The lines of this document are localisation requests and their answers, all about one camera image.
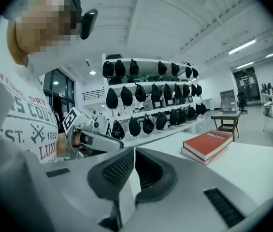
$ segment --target white ceiling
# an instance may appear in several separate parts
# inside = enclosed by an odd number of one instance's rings
[[[86,81],[101,80],[102,53],[125,58],[186,61],[199,72],[238,66],[273,52],[273,17],[258,0],[81,0],[99,16],[90,37],[73,40],[49,57],[45,68],[70,64]],[[228,51],[261,39],[232,55]],[[85,64],[89,59],[91,67]],[[89,75],[94,69],[95,76]]]

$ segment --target book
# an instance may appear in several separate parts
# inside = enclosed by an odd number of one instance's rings
[[[215,157],[211,157],[210,159],[208,159],[207,161],[203,161],[201,158],[199,158],[198,156],[194,155],[191,151],[187,150],[185,147],[181,148],[181,153],[187,157],[189,157],[190,159],[197,161],[201,164],[204,165],[208,165]]]
[[[183,146],[202,161],[207,161],[229,145],[232,140],[231,133],[210,130],[184,141]]]

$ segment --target white floor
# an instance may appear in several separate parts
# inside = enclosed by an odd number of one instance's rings
[[[246,107],[248,114],[242,113],[238,122],[239,138],[237,138],[237,132],[235,131],[235,141],[239,143],[273,146],[273,130],[263,131],[263,125],[265,115],[262,113],[261,106],[248,106]],[[206,113],[206,128],[205,130],[215,130],[215,123],[210,119],[210,116],[218,113],[219,111],[210,111]],[[266,128],[272,129],[272,119],[268,119]]]

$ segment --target black chair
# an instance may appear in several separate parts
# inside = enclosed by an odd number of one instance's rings
[[[247,101],[244,93],[238,93],[237,95],[238,98],[238,106],[241,108],[241,112],[245,112],[246,114],[248,113],[248,110],[244,109],[245,106],[247,106]]]

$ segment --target railing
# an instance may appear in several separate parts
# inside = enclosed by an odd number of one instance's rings
[[[105,97],[104,89],[83,93],[84,101]]]

